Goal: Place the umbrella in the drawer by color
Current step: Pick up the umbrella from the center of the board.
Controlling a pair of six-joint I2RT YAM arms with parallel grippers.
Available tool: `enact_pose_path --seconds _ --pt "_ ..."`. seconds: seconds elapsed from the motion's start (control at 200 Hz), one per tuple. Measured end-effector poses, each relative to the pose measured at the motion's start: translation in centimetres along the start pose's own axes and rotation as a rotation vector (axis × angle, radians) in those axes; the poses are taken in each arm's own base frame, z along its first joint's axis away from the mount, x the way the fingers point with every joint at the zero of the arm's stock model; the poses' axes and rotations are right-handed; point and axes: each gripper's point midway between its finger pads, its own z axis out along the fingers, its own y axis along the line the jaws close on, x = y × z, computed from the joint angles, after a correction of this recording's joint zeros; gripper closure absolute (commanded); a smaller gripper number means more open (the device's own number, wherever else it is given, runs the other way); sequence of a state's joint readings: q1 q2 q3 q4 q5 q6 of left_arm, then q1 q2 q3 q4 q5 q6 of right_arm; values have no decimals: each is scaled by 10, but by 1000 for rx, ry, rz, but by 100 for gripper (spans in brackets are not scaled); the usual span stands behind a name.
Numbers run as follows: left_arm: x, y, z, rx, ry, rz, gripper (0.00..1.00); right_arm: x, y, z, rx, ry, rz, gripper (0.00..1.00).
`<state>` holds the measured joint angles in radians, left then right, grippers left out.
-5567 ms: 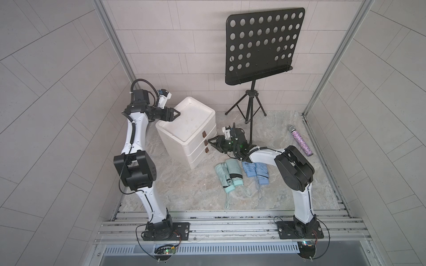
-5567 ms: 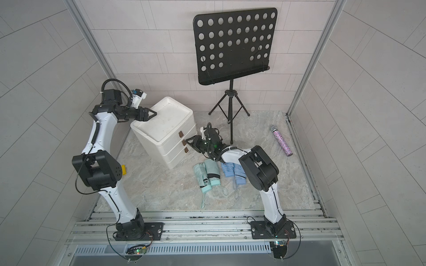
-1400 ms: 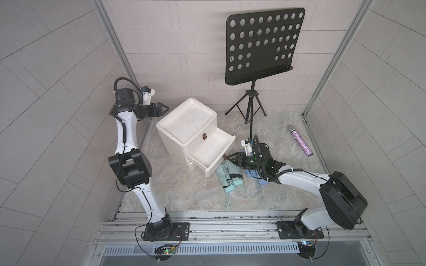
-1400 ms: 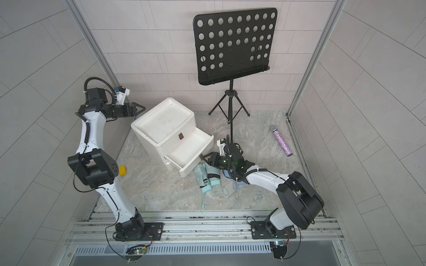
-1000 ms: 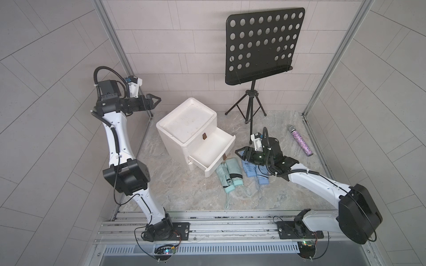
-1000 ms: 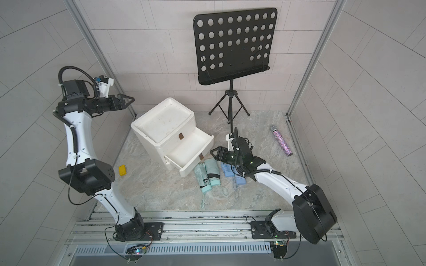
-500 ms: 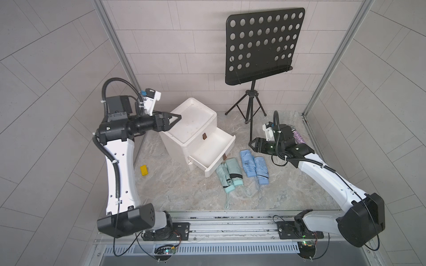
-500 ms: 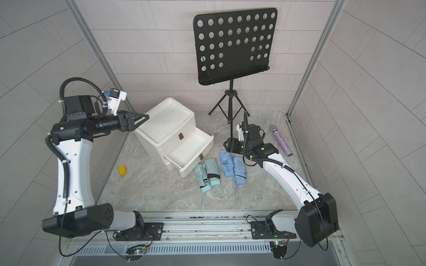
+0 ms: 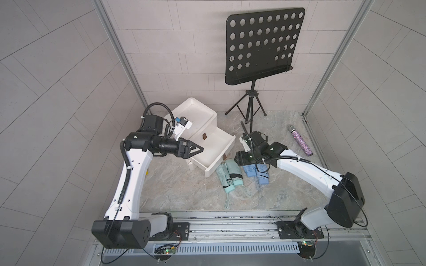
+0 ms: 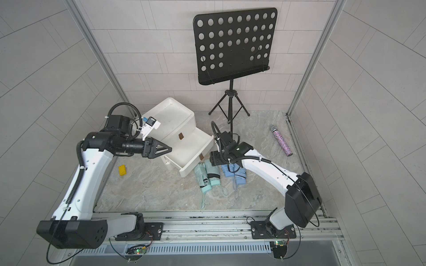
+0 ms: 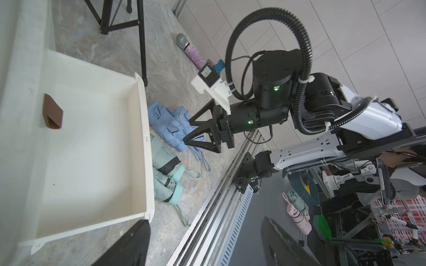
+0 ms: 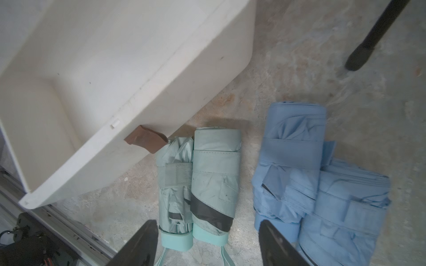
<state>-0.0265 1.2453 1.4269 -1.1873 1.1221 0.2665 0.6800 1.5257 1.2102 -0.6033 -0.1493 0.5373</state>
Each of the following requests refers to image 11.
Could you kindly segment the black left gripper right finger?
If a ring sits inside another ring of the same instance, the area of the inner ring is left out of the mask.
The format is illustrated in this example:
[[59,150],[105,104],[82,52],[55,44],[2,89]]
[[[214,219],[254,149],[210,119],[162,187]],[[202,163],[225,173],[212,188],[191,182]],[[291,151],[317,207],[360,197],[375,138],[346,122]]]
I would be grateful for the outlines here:
[[261,238],[268,266],[319,266],[315,258],[273,219],[263,219]]

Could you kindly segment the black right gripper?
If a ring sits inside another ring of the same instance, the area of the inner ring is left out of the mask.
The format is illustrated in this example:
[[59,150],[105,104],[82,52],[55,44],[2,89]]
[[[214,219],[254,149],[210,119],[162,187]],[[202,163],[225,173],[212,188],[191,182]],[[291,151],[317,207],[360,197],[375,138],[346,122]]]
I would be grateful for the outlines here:
[[[212,99],[189,119],[191,126],[198,127],[183,138],[185,145],[220,154],[221,142],[229,145],[230,141],[233,140],[234,134],[245,133],[263,127],[268,127],[270,130],[270,138],[264,141],[267,143],[274,136],[273,126],[275,124],[283,124],[288,120],[289,109],[286,105],[264,109],[255,103],[240,102],[231,105],[230,115],[225,111],[221,111],[216,119],[214,114],[215,106],[216,102]],[[200,118],[207,112],[210,112],[211,118],[201,121]],[[210,138],[210,141],[198,140],[205,134]]]

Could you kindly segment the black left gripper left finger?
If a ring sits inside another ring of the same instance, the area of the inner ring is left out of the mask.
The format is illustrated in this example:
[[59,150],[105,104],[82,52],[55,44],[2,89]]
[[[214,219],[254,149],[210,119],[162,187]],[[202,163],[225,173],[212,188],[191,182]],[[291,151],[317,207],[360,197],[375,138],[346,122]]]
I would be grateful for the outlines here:
[[150,235],[149,221],[137,221],[92,266],[144,266]]

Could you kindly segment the mint green umbrella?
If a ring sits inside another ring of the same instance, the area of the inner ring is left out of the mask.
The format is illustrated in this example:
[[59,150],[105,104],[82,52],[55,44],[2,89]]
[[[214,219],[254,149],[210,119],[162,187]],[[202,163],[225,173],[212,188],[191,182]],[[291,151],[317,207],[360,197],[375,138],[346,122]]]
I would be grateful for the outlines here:
[[179,206],[184,189],[183,185],[162,174],[156,168],[153,168],[153,179],[154,197],[162,202],[175,206],[182,223],[186,228],[189,228],[192,224],[192,220]]
[[160,173],[171,178],[175,182],[179,182],[184,174],[193,178],[202,177],[199,171],[185,168],[175,152],[152,134],[150,135],[150,142],[152,164]]

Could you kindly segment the white drawer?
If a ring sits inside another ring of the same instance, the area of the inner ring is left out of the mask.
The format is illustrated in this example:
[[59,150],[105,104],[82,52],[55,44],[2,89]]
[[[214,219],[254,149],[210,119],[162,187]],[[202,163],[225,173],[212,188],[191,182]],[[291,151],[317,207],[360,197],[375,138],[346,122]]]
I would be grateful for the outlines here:
[[63,110],[60,129],[37,126],[26,230],[45,243],[155,214],[150,128],[142,78],[47,51],[42,93]]

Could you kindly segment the white three-drawer cabinet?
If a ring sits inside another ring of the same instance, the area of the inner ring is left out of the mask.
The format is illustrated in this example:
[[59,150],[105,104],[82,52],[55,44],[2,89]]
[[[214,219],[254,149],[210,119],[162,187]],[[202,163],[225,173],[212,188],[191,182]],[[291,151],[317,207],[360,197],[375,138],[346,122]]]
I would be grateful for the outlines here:
[[50,1],[1,3],[1,264],[17,266],[35,243],[47,164],[42,82],[51,46]]

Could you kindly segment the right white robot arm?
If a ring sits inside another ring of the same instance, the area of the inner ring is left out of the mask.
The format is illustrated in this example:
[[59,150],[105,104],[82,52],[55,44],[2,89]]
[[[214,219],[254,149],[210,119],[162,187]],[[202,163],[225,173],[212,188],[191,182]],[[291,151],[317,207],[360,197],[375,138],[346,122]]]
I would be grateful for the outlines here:
[[[231,73],[235,44],[249,26],[267,20],[287,26],[298,48],[255,53],[248,63],[253,68],[251,89],[248,93],[237,91]],[[314,136],[312,141],[290,150],[265,151],[245,158],[238,177],[256,179],[315,160],[370,158],[390,148],[425,142],[425,128],[413,130],[404,123],[392,99],[363,98],[327,74],[312,73],[311,67],[311,42],[294,14],[275,7],[249,14],[229,39],[226,80],[222,81],[210,63],[194,78],[193,87],[212,96],[198,114],[210,111],[212,117],[199,121],[199,116],[194,115],[189,120],[193,131],[184,137],[184,143],[220,153],[222,144],[235,146],[237,133],[288,120],[300,133]]]

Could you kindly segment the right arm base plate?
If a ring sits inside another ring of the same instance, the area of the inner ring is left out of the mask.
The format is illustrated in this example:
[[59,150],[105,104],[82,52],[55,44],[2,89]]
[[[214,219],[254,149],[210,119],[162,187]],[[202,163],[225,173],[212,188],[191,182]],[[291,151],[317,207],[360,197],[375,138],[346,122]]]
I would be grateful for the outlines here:
[[240,193],[244,194],[247,186],[257,192],[261,179],[272,175],[271,168],[274,167],[271,166],[270,154],[271,151],[263,151],[255,157],[249,152],[244,155],[233,178],[233,184]]

